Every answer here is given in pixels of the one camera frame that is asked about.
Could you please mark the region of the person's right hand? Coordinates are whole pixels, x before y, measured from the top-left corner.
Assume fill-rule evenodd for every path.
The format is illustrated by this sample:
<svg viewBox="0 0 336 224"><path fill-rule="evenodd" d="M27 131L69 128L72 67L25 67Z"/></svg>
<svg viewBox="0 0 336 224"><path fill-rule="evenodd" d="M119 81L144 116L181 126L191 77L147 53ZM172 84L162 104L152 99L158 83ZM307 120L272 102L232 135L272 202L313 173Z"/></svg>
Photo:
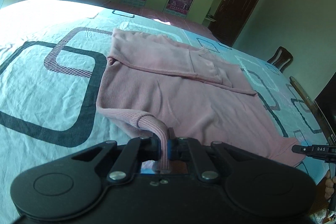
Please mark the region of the person's right hand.
<svg viewBox="0 0 336 224"><path fill-rule="evenodd" d="M326 181L325 181L325 200L329 200L331 196L335 193L335 183L336 177L331 176L331 171L328 170L326 173Z"/></svg>

